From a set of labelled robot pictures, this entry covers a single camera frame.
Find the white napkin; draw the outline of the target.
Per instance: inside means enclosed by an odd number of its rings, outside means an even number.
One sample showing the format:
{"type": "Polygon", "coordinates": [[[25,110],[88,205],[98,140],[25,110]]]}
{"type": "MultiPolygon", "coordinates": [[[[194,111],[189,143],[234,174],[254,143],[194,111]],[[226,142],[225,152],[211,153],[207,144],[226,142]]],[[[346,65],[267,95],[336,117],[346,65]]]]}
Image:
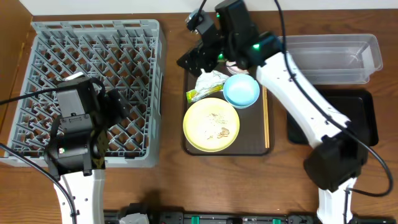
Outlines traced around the white napkin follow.
{"type": "Polygon", "coordinates": [[[228,78],[228,75],[219,71],[213,70],[212,72],[205,72],[201,70],[202,74],[197,78],[195,84],[196,91],[207,90],[217,85],[222,85],[228,78]]]}

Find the pink bowl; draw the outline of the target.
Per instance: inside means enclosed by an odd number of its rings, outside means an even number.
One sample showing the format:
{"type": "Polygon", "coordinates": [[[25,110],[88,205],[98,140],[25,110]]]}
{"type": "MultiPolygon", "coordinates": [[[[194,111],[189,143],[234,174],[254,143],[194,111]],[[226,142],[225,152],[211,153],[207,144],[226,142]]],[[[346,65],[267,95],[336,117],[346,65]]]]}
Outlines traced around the pink bowl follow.
{"type": "Polygon", "coordinates": [[[227,61],[225,63],[225,65],[226,65],[226,68],[229,71],[229,73],[232,74],[232,75],[241,74],[241,73],[242,74],[246,74],[246,75],[249,74],[249,72],[247,70],[240,69],[237,66],[236,62],[227,61]]]}

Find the green yellow snack wrapper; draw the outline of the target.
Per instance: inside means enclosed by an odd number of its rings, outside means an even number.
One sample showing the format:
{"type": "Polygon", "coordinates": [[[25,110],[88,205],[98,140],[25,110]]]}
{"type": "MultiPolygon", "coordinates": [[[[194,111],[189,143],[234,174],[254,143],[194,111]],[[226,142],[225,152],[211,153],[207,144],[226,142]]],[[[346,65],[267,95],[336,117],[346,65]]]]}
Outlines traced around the green yellow snack wrapper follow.
{"type": "Polygon", "coordinates": [[[188,103],[194,103],[197,102],[199,100],[201,100],[202,98],[211,95],[213,93],[217,93],[219,91],[223,90],[223,84],[221,85],[216,85],[214,87],[211,87],[209,89],[204,89],[204,90],[190,90],[188,92],[186,92],[186,98],[187,98],[187,102],[188,103]]]}

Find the light blue bowl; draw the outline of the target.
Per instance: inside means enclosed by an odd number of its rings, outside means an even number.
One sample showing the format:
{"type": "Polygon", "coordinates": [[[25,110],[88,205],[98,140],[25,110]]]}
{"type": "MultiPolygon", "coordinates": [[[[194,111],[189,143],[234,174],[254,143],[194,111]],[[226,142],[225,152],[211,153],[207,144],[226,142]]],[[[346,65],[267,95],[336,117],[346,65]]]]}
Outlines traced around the light blue bowl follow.
{"type": "Polygon", "coordinates": [[[224,99],[237,109],[250,107],[257,101],[259,95],[260,86],[250,75],[232,75],[223,85],[224,99]]]}

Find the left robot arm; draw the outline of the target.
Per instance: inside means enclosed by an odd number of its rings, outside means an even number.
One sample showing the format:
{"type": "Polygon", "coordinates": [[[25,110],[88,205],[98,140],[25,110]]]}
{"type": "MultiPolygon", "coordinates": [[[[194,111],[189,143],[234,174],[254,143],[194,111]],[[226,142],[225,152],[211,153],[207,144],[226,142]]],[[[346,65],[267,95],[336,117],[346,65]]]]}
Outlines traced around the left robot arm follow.
{"type": "Polygon", "coordinates": [[[103,190],[108,129],[129,115],[116,89],[97,78],[58,84],[61,114],[54,120],[44,159],[55,178],[63,223],[104,223],[103,190]]]}

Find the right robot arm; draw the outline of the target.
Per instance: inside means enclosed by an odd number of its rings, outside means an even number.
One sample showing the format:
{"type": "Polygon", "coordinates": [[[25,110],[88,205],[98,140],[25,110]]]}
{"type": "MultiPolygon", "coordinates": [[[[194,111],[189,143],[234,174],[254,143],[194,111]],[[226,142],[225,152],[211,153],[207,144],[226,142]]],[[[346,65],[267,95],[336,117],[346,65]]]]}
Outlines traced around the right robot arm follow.
{"type": "Polygon", "coordinates": [[[259,31],[243,1],[223,1],[215,11],[217,21],[203,9],[186,18],[187,29],[199,33],[200,40],[178,59],[178,65],[194,75],[214,70],[223,59],[241,70],[255,69],[256,80],[282,103],[312,147],[303,165],[318,187],[318,219],[351,222],[351,194],[368,150],[349,130],[349,118],[304,77],[284,39],[259,31]]]}

